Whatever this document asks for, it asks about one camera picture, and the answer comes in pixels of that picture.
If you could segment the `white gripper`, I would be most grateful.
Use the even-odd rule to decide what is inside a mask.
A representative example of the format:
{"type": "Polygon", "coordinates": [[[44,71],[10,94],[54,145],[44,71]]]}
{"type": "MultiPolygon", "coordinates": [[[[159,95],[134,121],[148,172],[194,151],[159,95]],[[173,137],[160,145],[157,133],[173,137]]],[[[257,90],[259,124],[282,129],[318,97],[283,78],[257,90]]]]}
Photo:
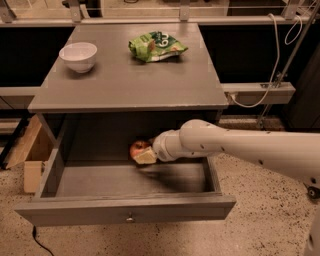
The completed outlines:
{"type": "Polygon", "coordinates": [[[158,135],[149,146],[133,157],[138,164],[154,164],[157,158],[163,162],[175,161],[183,156],[179,131],[169,130],[158,135]]]}

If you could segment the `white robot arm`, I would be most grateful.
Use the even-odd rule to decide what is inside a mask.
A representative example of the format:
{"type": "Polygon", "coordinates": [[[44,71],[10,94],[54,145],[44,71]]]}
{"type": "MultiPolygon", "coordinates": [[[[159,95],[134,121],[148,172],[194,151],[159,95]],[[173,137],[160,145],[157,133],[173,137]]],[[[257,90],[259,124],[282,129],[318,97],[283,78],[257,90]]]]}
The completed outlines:
{"type": "Polygon", "coordinates": [[[130,156],[138,164],[171,162],[225,153],[298,180],[308,197],[320,197],[320,134],[226,129],[193,119],[178,130],[137,141],[130,156]]]}

